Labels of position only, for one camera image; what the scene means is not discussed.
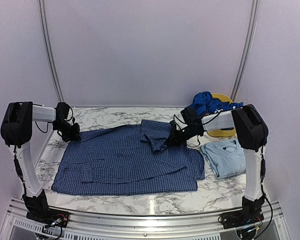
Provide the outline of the light blue t-shirt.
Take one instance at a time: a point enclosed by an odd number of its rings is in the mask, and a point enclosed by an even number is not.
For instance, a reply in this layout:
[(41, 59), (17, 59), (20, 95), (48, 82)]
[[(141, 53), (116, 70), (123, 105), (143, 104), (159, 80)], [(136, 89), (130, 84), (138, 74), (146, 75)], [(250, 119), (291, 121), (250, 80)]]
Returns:
[(208, 142), (200, 150), (217, 179), (231, 178), (246, 172), (244, 149), (237, 138)]

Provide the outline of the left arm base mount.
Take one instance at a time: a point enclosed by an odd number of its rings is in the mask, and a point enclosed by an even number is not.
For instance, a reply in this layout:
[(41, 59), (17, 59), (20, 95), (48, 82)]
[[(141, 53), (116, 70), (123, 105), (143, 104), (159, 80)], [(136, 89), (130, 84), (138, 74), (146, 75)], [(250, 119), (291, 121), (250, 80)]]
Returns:
[(57, 225), (66, 228), (70, 213), (68, 211), (50, 208), (46, 199), (30, 198), (24, 201), (27, 208), (26, 217), (30, 220), (43, 223), (49, 227)]

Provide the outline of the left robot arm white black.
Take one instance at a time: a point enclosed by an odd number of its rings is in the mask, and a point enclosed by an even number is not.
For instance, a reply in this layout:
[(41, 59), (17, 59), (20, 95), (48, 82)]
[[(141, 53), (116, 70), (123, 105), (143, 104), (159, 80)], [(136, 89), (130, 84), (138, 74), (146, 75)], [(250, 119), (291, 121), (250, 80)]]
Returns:
[(13, 157), (17, 176), (23, 185), (23, 201), (26, 207), (43, 223), (53, 219), (53, 211), (48, 208), (45, 191), (36, 176), (31, 156), (33, 123), (52, 124), (52, 129), (64, 142), (79, 141), (80, 126), (72, 116), (72, 108), (65, 102), (56, 107), (46, 107), (31, 101), (11, 102), (3, 117), (0, 135)]

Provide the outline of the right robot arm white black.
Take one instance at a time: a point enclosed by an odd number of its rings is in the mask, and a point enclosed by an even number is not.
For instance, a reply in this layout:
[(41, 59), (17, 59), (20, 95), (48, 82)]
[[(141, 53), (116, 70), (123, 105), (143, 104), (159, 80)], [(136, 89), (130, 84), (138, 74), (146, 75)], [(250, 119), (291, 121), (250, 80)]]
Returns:
[(266, 198), (263, 191), (266, 175), (264, 150), (269, 130), (261, 115), (252, 104), (203, 116), (198, 115), (193, 107), (189, 107), (182, 110), (181, 115), (186, 127), (178, 130), (177, 123), (172, 120), (170, 135), (165, 141), (167, 146), (184, 145), (190, 138), (202, 136), (204, 132), (212, 130), (236, 130), (246, 162), (246, 188), (237, 219), (242, 224), (250, 223), (257, 216), (257, 211), (261, 209)]

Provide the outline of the blue patterned button shirt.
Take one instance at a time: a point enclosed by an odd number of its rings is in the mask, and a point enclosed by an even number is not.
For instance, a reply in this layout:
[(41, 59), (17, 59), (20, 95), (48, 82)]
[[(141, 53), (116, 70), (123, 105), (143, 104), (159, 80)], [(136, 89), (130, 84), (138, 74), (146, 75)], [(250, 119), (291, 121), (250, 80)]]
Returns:
[(80, 133), (68, 143), (51, 189), (66, 195), (191, 192), (205, 179), (201, 153), (167, 145), (172, 125), (142, 120)]

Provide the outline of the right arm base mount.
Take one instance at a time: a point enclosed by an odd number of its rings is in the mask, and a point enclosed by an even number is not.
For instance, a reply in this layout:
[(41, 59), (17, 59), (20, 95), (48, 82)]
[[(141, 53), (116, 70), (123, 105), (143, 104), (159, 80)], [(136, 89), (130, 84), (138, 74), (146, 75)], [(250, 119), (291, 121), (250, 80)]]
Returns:
[(236, 211), (229, 211), (222, 213), (218, 222), (223, 225), (224, 229), (231, 229), (260, 223), (264, 220), (263, 211), (261, 208), (254, 209), (248, 206)]

